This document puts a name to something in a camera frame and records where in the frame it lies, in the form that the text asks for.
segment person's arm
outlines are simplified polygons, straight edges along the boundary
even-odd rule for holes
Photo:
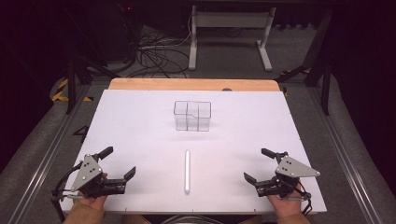
[[[294,191],[290,197],[293,196],[298,197],[300,194]],[[275,195],[267,196],[267,198],[275,209],[278,224],[309,224],[308,219],[301,213],[300,201],[282,200]]]
[[[75,200],[64,224],[100,224],[105,214],[106,199],[107,196]]]

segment clear plastic cube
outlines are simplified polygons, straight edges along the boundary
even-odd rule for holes
[[[208,132],[211,106],[210,102],[176,101],[174,107],[176,130]]]

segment white paper sheet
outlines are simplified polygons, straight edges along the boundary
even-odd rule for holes
[[[176,131],[175,101],[211,102],[209,132]],[[262,155],[261,148],[288,151],[310,166],[284,95],[274,91],[107,90],[76,163],[106,147],[114,147],[114,152],[99,164],[108,178],[122,178],[136,166],[125,194],[108,197],[109,212],[271,212],[272,205],[259,198],[244,178],[244,172],[258,181],[275,175],[276,160]],[[186,150],[191,153],[188,195],[184,191]],[[312,193],[313,212],[326,211],[316,179],[302,178],[302,183]],[[72,200],[62,203],[64,211],[71,206]]]

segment person's hand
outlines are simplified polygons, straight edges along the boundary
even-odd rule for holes
[[[289,197],[301,197],[301,195],[294,191]],[[267,196],[268,201],[272,204],[275,209],[277,218],[289,217],[298,213],[301,213],[301,202],[288,199],[278,199],[275,195]]]
[[[87,206],[93,208],[96,211],[103,211],[106,199],[107,199],[107,196],[101,196],[96,199],[88,198],[88,199],[80,199],[78,201],[84,205],[87,205]]]

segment metal frame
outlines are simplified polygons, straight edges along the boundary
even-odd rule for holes
[[[191,12],[191,47],[189,69],[194,70],[197,55],[197,27],[245,27],[264,28],[261,40],[257,41],[257,47],[262,56],[265,71],[272,71],[272,65],[268,57],[265,45],[270,34],[276,8],[272,7],[269,12],[260,13],[232,13],[232,12],[200,12],[196,6],[192,6]]]
[[[38,194],[38,191],[40,190],[44,180],[46,179],[47,173],[50,171],[50,167],[54,162],[56,155],[58,154],[58,151],[64,140],[64,135],[66,134],[67,129],[69,128],[74,116],[76,115],[76,112],[78,111],[80,104],[83,102],[84,97],[89,89],[90,86],[84,85],[79,90],[76,104],[70,110],[70,113],[64,116],[61,127],[59,128],[54,139],[52,140],[52,143],[50,144],[49,149],[43,160],[38,165],[38,168],[35,171],[35,175],[32,177],[29,186],[23,193],[23,196],[21,197],[21,200],[15,208],[15,211],[12,214],[11,218],[9,219],[8,224],[23,223],[27,212],[29,211],[33,201],[35,200],[35,196]]]
[[[364,186],[358,170],[355,168],[351,159],[349,158],[344,144],[338,136],[337,131],[335,130],[332,119],[327,116],[325,112],[321,109],[320,97],[317,91],[315,90],[315,88],[308,88],[308,92],[311,96],[312,101],[314,102],[316,109],[320,114],[322,122],[326,125],[327,131],[331,137],[334,153],[337,156],[337,159],[344,170],[346,179],[349,182],[353,193],[355,194],[355,197],[358,201],[359,206],[361,207],[361,211],[364,214],[367,223],[383,224],[384,221],[375,210],[367,188]]]

